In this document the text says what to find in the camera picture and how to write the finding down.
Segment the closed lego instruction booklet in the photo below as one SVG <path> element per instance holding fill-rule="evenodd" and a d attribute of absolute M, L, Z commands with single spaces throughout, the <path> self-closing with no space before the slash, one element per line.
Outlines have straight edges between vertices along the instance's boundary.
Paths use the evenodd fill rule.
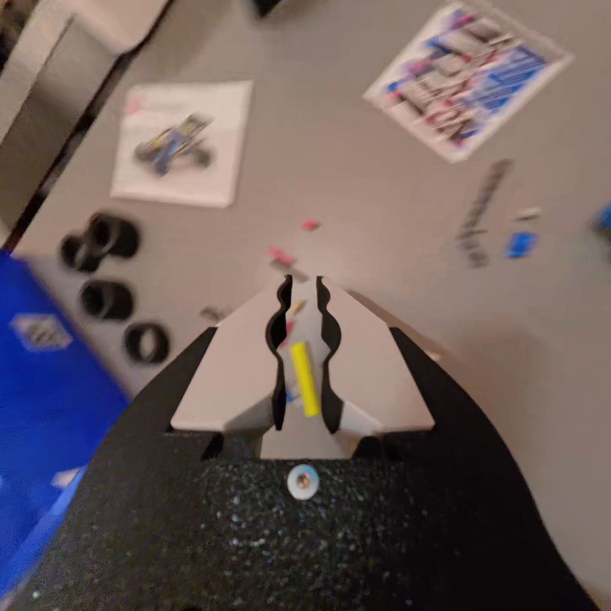
<path fill-rule="evenodd" d="M 254 83 L 128 90 L 110 195 L 223 209 L 233 204 Z"/>

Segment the dark grey angled lego beam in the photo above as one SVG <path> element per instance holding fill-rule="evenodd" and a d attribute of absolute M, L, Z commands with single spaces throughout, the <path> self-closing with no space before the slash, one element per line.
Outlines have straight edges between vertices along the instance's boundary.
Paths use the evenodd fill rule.
<path fill-rule="evenodd" d="M 473 269 L 484 268 L 489 264 L 488 253 L 480 238 L 486 232 L 481 222 L 503 180 L 514 166 L 515 162 L 508 158 L 500 159 L 490 166 L 456 235 L 457 247 L 466 256 L 469 266 Z"/>

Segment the blue lego connector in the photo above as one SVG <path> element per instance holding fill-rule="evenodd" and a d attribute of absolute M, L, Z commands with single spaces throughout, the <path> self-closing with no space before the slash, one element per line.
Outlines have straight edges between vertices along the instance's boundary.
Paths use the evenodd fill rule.
<path fill-rule="evenodd" d="M 511 234 L 504 250 L 504 257 L 520 259 L 530 256 L 539 241 L 539 234 L 531 231 L 520 231 Z"/>

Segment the lego sticker sheet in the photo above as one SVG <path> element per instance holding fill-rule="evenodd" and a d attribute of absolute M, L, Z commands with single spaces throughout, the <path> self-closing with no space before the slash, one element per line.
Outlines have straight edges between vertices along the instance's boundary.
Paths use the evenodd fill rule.
<path fill-rule="evenodd" d="M 447 162 L 459 163 L 573 58 L 487 1 L 447 1 L 363 99 Z"/>

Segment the yellow lego beam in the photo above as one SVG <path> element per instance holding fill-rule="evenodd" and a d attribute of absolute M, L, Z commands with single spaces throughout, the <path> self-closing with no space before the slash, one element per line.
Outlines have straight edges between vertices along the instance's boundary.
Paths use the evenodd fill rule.
<path fill-rule="evenodd" d="M 304 416 L 307 418 L 321 417 L 321 402 L 314 377 L 313 361 L 307 342 L 299 341 L 292 344 L 289 348 L 289 353 L 301 396 Z"/>

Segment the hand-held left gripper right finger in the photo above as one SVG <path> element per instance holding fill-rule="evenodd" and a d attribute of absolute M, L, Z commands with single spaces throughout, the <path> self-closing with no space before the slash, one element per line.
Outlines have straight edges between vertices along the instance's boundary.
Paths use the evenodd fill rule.
<path fill-rule="evenodd" d="M 386 322 L 330 279 L 316 279 L 321 413 L 331 434 L 421 432 L 434 419 Z"/>

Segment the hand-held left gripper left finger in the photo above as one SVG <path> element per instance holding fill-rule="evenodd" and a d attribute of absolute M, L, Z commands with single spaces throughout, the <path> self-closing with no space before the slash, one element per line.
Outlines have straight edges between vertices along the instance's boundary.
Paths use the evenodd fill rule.
<path fill-rule="evenodd" d="M 286 412 L 286 312 L 293 276 L 245 302 L 212 330 L 211 340 L 170 424 L 182 432 L 282 429 Z"/>

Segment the black lego axle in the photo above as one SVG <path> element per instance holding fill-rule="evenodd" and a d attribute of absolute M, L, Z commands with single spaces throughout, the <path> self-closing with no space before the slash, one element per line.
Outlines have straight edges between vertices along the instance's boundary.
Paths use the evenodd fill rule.
<path fill-rule="evenodd" d="M 299 284 L 306 283 L 310 280 L 310 276 L 302 270 L 299 270 L 295 265 L 288 265 L 280 262 L 279 260 L 272 260 L 270 267 L 281 273 L 283 276 L 289 275 L 293 278 L 294 282 Z"/>

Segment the blue plastic storage bin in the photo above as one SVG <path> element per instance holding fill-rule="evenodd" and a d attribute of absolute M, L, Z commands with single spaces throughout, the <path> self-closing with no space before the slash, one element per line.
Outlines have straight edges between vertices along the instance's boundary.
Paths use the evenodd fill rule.
<path fill-rule="evenodd" d="M 28 265 L 1 254 L 1 597 L 39 563 L 128 399 Z"/>

